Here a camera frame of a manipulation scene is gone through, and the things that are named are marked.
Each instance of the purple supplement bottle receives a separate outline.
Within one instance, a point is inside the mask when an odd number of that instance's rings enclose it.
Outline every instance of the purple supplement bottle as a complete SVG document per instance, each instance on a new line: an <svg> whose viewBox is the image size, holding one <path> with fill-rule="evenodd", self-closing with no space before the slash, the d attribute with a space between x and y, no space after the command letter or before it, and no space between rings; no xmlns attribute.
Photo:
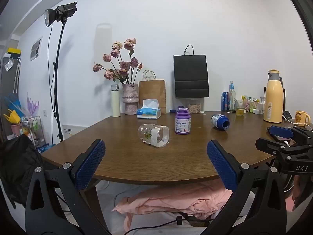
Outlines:
<svg viewBox="0 0 313 235"><path fill-rule="evenodd" d="M186 108L179 108L175 117L175 132L177 134L189 134L191 127L191 116Z"/></svg>

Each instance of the yellow thermos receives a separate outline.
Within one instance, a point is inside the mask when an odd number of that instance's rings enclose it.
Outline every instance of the yellow thermos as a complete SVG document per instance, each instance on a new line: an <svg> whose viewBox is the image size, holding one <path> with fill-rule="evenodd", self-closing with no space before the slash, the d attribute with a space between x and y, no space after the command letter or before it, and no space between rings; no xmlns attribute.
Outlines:
<svg viewBox="0 0 313 235"><path fill-rule="evenodd" d="M263 119L271 123L280 123L283 116L283 82L278 70L269 70L269 80L265 91L265 109Z"/></svg>

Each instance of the wooden table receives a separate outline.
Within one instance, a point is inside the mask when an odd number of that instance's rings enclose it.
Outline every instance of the wooden table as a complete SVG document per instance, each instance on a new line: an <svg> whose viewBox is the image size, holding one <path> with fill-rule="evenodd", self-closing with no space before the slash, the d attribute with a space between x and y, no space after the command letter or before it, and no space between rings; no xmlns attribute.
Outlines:
<svg viewBox="0 0 313 235"><path fill-rule="evenodd" d="M229 118L230 127L221 132L211 123L214 113L220 111L191 115L191 132L188 135L175 133L175 114L171 113L161 115L157 120L137 119L136 116L124 114L121 117L108 117L47 150L42 156L62 166L65 162L73 162L96 138L102 139L106 153L94 178L154 185L218 178L206 152L207 143L212 139L218 140L239 163L258 166L273 158L255 147L259 137L271 139L266 128L272 124L263 121L263 115L247 113L238 117L234 113L222 112ZM162 148L144 144L137 130L145 123L169 127L170 142ZM276 125L292 126L288 122Z"/></svg>

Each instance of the tissue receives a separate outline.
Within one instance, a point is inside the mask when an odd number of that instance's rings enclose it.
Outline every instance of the tissue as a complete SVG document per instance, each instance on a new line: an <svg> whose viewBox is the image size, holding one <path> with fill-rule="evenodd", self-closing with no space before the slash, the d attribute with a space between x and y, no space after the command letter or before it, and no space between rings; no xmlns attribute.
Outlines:
<svg viewBox="0 0 313 235"><path fill-rule="evenodd" d="M143 100L143 106L137 110L137 118L158 119L161 116L157 99Z"/></svg>

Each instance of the pink vase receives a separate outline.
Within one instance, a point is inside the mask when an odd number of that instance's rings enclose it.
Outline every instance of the pink vase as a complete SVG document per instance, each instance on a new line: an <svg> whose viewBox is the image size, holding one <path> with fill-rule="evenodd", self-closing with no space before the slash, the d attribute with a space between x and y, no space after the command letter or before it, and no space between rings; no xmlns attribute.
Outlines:
<svg viewBox="0 0 313 235"><path fill-rule="evenodd" d="M125 114L137 114L139 102L138 84L123 84L122 98L125 103Z"/></svg>

